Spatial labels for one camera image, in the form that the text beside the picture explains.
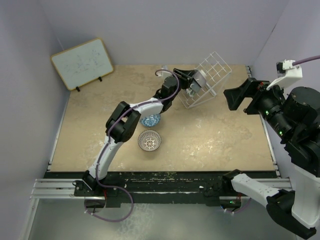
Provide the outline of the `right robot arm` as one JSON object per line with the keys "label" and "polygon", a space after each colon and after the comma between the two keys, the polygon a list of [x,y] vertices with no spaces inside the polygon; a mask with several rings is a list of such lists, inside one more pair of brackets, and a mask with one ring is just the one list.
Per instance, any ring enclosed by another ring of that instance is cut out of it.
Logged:
{"label": "right robot arm", "polygon": [[304,240],[311,238],[320,224],[319,92],[299,86],[284,96],[278,85],[248,78],[223,93],[231,111],[251,98],[244,112],[260,115],[271,126],[296,173],[295,189],[288,191],[269,187],[236,169],[223,176],[223,192],[250,197],[266,208],[275,223]]}

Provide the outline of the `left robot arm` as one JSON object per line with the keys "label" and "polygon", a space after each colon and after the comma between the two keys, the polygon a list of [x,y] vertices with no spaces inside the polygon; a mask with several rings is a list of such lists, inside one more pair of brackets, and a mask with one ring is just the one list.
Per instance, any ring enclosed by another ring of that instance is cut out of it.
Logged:
{"label": "left robot arm", "polygon": [[199,73],[196,69],[174,68],[170,71],[162,68],[156,70],[155,75],[160,72],[167,72],[170,75],[164,79],[161,88],[156,91],[153,97],[134,104],[122,101],[107,120],[104,145],[92,166],[84,172],[82,177],[85,190],[91,196],[98,196],[103,191],[104,185],[100,180],[107,176],[117,151],[133,136],[140,119],[166,112],[172,106],[172,102],[179,92],[191,87],[191,84],[196,80],[195,76]]}

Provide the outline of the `brown wheel pattern bowl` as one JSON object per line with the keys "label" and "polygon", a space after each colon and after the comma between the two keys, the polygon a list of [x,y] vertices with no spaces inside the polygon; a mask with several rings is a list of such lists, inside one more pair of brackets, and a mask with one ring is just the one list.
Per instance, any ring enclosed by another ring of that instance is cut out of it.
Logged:
{"label": "brown wheel pattern bowl", "polygon": [[137,142],[142,150],[153,152],[160,147],[162,139],[155,130],[145,130],[138,136]]}

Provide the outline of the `green leaf pattern bowl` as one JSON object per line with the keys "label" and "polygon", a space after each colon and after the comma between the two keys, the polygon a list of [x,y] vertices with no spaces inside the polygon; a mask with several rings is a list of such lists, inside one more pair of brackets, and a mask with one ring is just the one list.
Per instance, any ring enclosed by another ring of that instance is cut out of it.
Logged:
{"label": "green leaf pattern bowl", "polygon": [[192,89],[187,89],[186,93],[190,98],[193,98],[194,95],[196,94]]}

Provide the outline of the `grey dotted red-rim bowl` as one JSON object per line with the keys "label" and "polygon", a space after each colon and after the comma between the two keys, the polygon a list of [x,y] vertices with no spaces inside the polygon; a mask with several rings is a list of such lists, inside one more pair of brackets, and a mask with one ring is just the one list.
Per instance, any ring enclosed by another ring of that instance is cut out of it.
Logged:
{"label": "grey dotted red-rim bowl", "polygon": [[197,83],[192,83],[190,85],[190,88],[192,89],[192,91],[194,91],[195,93],[198,93],[201,90],[201,87],[197,84]]}

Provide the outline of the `blue floral pattern bowl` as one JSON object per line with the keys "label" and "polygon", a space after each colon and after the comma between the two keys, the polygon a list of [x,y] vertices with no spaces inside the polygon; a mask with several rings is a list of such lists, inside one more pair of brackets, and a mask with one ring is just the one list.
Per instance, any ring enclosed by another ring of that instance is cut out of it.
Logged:
{"label": "blue floral pattern bowl", "polygon": [[140,120],[140,123],[147,128],[156,126],[161,121],[161,115],[160,114],[152,114],[146,117],[143,117]]}

